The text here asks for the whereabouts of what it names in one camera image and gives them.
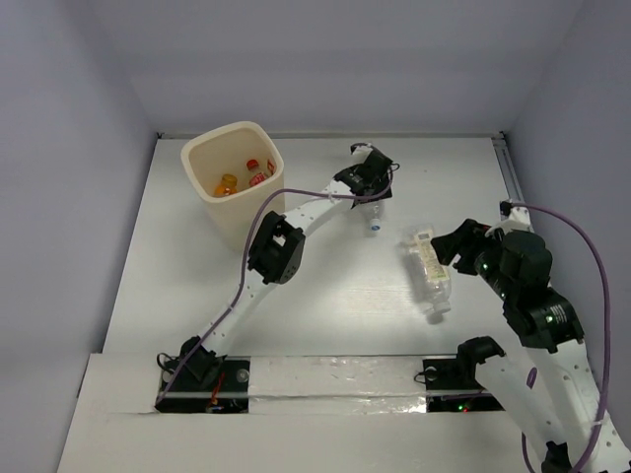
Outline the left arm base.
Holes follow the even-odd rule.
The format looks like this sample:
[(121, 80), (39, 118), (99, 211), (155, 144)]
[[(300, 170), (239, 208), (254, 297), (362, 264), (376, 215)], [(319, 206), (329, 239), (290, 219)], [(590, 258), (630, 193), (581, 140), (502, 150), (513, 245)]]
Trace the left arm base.
[(249, 358), (217, 356), (199, 348), (198, 339), (181, 346), (176, 356), (160, 353), (161, 384), (155, 409), (165, 414), (245, 414), (249, 405)]

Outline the red label cola bottle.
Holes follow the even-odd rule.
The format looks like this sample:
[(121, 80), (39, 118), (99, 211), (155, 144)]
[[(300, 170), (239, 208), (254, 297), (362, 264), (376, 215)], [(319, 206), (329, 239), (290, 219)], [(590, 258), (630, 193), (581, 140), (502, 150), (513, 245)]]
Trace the red label cola bottle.
[(269, 178), (264, 167), (256, 159), (250, 159), (246, 162), (246, 168), (249, 172), (248, 186), (255, 187)]

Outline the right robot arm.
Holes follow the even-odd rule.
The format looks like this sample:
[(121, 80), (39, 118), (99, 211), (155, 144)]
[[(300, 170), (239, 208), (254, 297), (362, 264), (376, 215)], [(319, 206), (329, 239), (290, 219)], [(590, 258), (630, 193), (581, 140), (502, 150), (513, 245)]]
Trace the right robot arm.
[(590, 368), (585, 333), (571, 303), (549, 283), (553, 257), (524, 219), (487, 226), (465, 220), (435, 236), (438, 260), (478, 276), (503, 303), (503, 315), (549, 395), (541, 401), (490, 336), (461, 343), (454, 374), (480, 384), (522, 431), (543, 472), (627, 472), (630, 449), (601, 404), (603, 383)]

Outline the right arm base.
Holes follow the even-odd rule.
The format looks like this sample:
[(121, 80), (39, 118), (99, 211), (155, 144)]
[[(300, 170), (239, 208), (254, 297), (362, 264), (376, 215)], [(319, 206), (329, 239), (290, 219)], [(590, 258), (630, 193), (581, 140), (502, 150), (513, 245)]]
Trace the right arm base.
[(475, 337), (457, 346), (451, 357), (423, 360), (414, 381), (426, 390), (429, 413), (497, 412), (500, 402), (475, 379), (476, 369), (488, 358), (504, 356), (490, 336)]

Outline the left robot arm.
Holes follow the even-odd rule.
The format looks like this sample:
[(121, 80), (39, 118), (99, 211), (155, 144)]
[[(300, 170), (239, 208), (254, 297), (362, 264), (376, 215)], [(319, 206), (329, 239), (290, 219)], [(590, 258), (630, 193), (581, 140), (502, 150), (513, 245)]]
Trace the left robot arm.
[(263, 202), (245, 240), (235, 295), (206, 328), (182, 344), (172, 378), (183, 373), (195, 388), (212, 386), (234, 339), (260, 302), (297, 274), (307, 238), (334, 217), (391, 196), (393, 160), (366, 143), (353, 150), (364, 161), (339, 171), (323, 190), (282, 188), (272, 193), (310, 198), (298, 207), (280, 214), (268, 208), (270, 199)]

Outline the orange juice bottle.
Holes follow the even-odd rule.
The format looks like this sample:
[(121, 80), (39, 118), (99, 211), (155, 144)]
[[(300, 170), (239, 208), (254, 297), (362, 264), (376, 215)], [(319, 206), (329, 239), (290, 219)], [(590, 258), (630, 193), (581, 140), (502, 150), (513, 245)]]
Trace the orange juice bottle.
[(220, 182), (215, 187), (213, 196), (216, 198), (227, 197), (238, 192), (238, 178), (230, 173), (221, 176)]

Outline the clear bottle white cap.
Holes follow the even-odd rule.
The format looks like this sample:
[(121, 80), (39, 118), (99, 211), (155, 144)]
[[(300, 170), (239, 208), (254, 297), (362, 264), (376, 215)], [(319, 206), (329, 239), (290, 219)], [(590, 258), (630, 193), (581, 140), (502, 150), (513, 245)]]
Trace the clear bottle white cap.
[(378, 201), (362, 204), (361, 212), (365, 218), (368, 232), (370, 234), (378, 233), (383, 226), (384, 203)]

